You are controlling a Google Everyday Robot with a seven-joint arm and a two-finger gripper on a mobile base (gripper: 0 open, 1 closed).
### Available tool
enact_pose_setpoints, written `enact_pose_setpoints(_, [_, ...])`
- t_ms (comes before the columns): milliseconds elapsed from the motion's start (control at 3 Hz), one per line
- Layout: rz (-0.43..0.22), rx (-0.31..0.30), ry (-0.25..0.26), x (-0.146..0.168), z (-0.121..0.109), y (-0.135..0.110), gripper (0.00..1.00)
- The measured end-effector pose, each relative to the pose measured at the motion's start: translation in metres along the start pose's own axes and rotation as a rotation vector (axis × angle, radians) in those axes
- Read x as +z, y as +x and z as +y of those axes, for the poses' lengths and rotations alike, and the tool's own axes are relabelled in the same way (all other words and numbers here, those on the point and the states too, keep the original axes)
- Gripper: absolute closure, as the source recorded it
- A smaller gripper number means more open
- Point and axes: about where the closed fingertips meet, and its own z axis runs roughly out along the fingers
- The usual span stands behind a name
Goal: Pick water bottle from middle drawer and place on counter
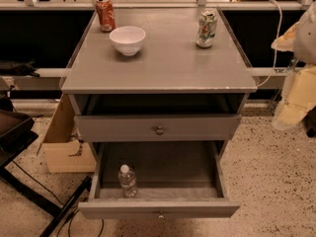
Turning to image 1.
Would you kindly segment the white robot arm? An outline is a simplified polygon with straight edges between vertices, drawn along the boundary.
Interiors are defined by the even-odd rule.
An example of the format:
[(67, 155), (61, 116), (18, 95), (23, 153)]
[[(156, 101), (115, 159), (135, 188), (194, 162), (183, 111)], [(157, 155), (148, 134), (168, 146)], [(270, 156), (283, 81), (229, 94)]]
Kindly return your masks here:
[(273, 127), (286, 130), (299, 124), (316, 107), (316, 2), (304, 12), (271, 48), (291, 51), (305, 66), (286, 76), (281, 101), (276, 106)]

